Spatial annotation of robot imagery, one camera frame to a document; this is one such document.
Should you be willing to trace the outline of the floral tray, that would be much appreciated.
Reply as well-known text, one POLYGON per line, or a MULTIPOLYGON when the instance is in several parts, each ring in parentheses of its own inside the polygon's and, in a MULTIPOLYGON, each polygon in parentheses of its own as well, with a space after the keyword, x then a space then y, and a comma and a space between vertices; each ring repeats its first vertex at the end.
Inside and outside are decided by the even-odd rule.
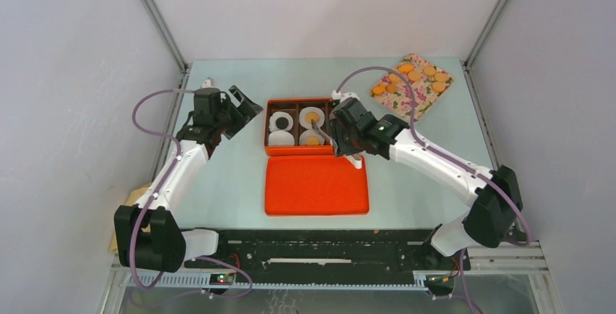
POLYGON ((372 86, 375 85, 384 85, 386 87, 386 92, 381 95, 373 96, 370 90, 370 96, 379 104, 389 109, 395 115, 405 119, 410 120, 412 118, 414 121, 418 121, 422 118, 425 113, 430 109, 438 99, 444 94, 455 81, 452 74, 448 73, 444 69, 436 66, 434 63, 429 62, 425 58, 417 54, 408 54, 404 56, 394 67, 398 73, 402 74, 404 80, 409 81, 413 91, 409 92, 406 84, 401 79, 401 82, 398 84, 390 83, 388 80, 388 75, 390 72, 387 72, 384 76, 381 77, 379 81, 376 82, 372 86), (397 66, 410 63, 415 66, 415 71, 418 71, 422 74, 422 79, 419 81, 412 82, 408 79, 407 74, 402 74, 397 70, 397 66), (437 72, 447 73, 449 75, 449 79, 445 82, 447 84, 447 89, 442 93, 436 93, 432 90, 431 84, 435 82, 434 76, 428 77, 423 73, 423 67, 425 65, 433 65, 437 72))

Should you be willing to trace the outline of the white paper cup bottom-left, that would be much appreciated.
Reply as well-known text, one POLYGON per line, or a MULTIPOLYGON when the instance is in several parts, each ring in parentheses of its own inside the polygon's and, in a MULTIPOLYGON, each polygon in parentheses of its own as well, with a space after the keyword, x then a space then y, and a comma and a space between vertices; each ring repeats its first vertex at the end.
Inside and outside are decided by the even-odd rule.
POLYGON ((294 146, 295 138, 287 131, 278 130, 270 132, 267 139, 267 145, 272 146, 294 146))

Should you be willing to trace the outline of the white paper cup bottom-middle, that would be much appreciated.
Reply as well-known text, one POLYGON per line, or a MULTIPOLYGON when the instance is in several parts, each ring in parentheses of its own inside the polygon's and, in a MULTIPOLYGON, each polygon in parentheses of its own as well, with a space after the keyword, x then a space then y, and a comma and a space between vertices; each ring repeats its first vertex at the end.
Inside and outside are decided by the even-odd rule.
POLYGON ((304 131, 304 132, 302 132, 300 134, 300 136, 299 136, 299 144, 302 145, 302 146, 319 146, 319 145, 305 145, 306 138, 308 138, 310 136, 319 137, 321 145, 324 145, 325 139, 320 134, 318 134, 316 131, 311 130, 311 129, 308 129, 308 130, 306 130, 306 131, 304 131))

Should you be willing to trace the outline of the metal tongs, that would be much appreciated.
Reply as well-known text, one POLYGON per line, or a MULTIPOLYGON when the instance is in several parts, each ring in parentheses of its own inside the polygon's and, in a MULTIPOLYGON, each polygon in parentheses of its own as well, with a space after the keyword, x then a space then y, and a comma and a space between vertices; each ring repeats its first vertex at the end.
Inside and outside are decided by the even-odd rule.
POLYGON ((316 121, 311 121, 311 127, 314 132, 324 138, 326 142, 328 142, 332 148, 334 156, 337 158, 345 158, 351 165, 353 165, 356 169, 363 168, 363 157, 360 154, 343 154, 340 151, 340 148, 336 144, 336 141, 325 131, 323 131, 316 123, 316 121))

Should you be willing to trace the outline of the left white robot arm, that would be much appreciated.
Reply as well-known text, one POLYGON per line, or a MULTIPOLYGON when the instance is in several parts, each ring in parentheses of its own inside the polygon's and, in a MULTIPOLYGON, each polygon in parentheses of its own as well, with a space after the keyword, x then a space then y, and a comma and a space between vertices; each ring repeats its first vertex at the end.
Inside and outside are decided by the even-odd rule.
POLYGON ((174 149, 161 172, 133 204, 115 211, 118 257, 124 267, 174 273, 193 258, 202 257, 215 268, 230 258, 216 231, 183 231, 174 212, 222 138, 233 138, 263 108, 236 86, 227 91, 203 86, 191 94, 193 110, 169 138, 174 149))

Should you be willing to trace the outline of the white paper cup top-middle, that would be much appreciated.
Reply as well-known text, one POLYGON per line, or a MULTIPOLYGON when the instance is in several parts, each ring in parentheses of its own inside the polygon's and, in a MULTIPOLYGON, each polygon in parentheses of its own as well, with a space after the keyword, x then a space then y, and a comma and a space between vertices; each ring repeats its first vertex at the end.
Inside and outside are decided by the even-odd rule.
POLYGON ((324 112, 320 108, 317 108, 317 107, 305 107, 305 108, 302 108, 300 110, 300 113, 299 113, 299 123, 305 129, 311 129, 314 125, 317 128, 321 128, 324 125, 324 123, 325 123, 325 114, 324 114, 324 112), (320 115, 320 120, 316 124, 308 124, 305 121, 305 115, 308 112, 316 112, 316 113, 318 113, 320 115))

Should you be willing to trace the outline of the black sandwich cookie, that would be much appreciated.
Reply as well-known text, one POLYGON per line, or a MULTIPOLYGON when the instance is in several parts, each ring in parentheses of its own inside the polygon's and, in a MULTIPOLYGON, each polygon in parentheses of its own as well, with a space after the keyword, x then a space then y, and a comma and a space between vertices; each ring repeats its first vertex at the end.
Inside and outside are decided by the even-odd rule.
POLYGON ((275 120, 275 126, 278 129, 285 130, 289 125, 289 121, 287 118, 280 117, 275 120))

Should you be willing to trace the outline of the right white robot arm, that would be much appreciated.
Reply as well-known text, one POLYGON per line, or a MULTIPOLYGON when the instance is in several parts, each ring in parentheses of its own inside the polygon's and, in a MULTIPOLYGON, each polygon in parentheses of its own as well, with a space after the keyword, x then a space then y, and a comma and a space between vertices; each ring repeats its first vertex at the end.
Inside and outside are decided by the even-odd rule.
POLYGON ((338 103, 328 126, 336 156, 355 161, 367 153, 404 164, 445 186, 470 208, 433 229, 422 250, 430 268, 444 267, 469 246, 498 247, 523 209, 512 169, 493 170, 464 161, 420 136, 401 118, 387 114, 377 119, 357 98, 338 103))

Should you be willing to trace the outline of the orange cookie tin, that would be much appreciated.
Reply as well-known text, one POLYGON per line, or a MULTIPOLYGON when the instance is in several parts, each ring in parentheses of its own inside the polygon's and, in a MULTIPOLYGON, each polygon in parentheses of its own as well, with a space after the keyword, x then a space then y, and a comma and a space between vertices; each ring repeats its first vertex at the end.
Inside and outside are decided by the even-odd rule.
POLYGON ((325 141, 324 145, 319 146, 302 146, 299 144, 299 136, 302 132, 308 130, 302 127, 299 123, 299 113, 305 107, 320 108, 325 114, 325 123, 321 127, 323 131, 329 134, 328 116, 333 110, 336 102, 330 98, 294 98, 294 99, 273 99, 267 101, 265 112, 265 136, 264 150, 269 157, 277 156, 333 156, 332 146, 325 141), (277 111, 289 113, 293 117, 293 128, 289 131, 295 138, 294 146, 268 146, 267 139, 271 132, 269 130, 270 116, 277 111))

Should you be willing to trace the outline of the orange tin lid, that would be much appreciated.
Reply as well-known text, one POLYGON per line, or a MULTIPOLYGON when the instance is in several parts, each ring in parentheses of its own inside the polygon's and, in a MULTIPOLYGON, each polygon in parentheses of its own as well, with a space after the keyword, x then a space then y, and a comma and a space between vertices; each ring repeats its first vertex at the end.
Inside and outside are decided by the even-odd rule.
POLYGON ((335 156, 279 156, 267 162, 269 216, 361 215, 370 210, 366 168, 335 156))

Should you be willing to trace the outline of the white paper cup top-left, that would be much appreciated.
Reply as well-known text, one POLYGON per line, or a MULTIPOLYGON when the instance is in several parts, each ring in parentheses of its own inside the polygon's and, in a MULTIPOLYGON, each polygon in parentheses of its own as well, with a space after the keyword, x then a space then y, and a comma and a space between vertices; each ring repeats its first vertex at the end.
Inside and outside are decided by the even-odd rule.
POLYGON ((288 125, 288 127, 287 127, 285 130, 283 130, 283 131, 287 131, 287 132, 291 131, 291 129, 293 128, 293 117, 292 117, 289 113, 286 113, 286 112, 283 112, 283 111, 277 111, 277 112, 274 112, 274 113, 270 116, 270 118, 269 118, 269 130, 270 130, 271 132, 281 130, 281 129, 278 129, 278 128, 275 126, 275 120, 276 120, 277 118, 280 118, 280 117, 287 118, 287 119, 288 119, 288 121, 289 121, 289 125, 288 125))

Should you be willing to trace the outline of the orange cookie on tray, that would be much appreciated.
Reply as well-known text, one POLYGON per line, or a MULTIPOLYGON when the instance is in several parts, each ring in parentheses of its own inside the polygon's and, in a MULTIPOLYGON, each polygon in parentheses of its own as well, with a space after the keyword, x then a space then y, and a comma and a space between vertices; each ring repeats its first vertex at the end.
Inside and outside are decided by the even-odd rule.
POLYGON ((397 70, 402 74, 408 74, 411 71, 415 70, 415 66, 410 63, 404 63, 397 66, 397 70))
POLYGON ((398 84, 401 82, 401 79, 398 76, 394 75, 393 73, 390 73, 388 75, 388 80, 390 83, 393 83, 393 84, 398 84))
POLYGON ((410 81, 415 82, 422 79, 422 74, 418 71, 410 71, 407 73, 407 77, 410 81))
POLYGON ((434 80, 437 82, 445 83, 449 79, 449 75, 443 72, 436 72, 434 74, 434 80))
POLYGON ((437 72, 433 65, 425 65, 423 67, 423 74, 428 77, 432 77, 437 72))
POLYGON ((316 136, 310 136, 306 138, 305 145, 321 145, 320 138, 316 136))
POLYGON ((447 89, 447 84, 441 81, 435 81, 431 84, 431 88, 436 93, 442 93, 447 89))

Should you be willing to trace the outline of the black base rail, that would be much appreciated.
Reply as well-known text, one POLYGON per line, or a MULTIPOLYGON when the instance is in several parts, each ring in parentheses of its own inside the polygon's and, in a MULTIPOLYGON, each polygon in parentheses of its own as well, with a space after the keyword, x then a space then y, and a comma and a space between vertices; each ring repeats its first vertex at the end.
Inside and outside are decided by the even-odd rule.
POLYGON ((249 274, 256 285, 412 286, 470 270, 466 254, 428 249, 427 229, 220 230, 214 259, 249 274))

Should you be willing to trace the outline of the yellow cloth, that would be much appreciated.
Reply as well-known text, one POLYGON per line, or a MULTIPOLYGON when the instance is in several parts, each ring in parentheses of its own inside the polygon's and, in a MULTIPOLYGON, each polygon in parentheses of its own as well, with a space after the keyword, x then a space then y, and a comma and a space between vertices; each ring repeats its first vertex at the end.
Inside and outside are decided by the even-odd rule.
MULTIPOLYGON (((142 187, 137 188, 137 189, 131 191, 130 194, 128 195, 127 199, 123 203, 124 206, 131 206, 131 205, 133 205, 137 201, 138 198, 140 198, 144 193, 147 192, 148 188, 149 188, 149 185, 143 185, 142 187)), ((110 253, 113 253, 113 254, 117 254, 118 253, 116 232, 113 232, 113 234, 112 234, 112 238, 110 240, 108 251, 110 253)))

